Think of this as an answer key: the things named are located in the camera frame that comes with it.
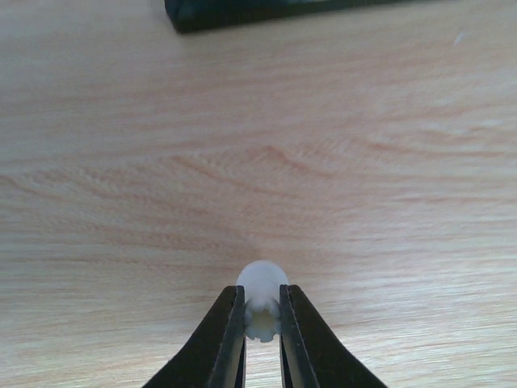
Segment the white piece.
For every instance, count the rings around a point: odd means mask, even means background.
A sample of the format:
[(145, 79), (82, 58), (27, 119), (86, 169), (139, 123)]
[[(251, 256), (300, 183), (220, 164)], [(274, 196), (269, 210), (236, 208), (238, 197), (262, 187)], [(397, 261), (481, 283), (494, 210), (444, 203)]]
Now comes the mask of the white piece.
[(280, 286), (290, 282), (284, 270), (269, 260), (246, 265), (236, 285), (245, 292), (245, 333), (250, 340), (271, 342), (281, 333)]

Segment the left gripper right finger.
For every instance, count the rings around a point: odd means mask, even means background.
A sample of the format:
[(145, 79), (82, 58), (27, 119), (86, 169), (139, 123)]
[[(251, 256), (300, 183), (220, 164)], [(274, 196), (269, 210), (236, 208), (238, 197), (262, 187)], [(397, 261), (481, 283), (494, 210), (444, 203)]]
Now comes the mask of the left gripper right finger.
[(300, 286), (280, 286), (280, 318), (284, 387), (385, 387), (343, 346)]

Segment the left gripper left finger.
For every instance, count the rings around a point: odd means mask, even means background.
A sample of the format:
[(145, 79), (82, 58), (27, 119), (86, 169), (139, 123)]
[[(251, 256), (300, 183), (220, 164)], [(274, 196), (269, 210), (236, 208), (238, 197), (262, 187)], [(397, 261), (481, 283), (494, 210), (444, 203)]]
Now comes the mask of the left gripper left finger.
[(189, 340), (144, 388), (234, 388), (246, 381), (245, 291), (227, 286)]

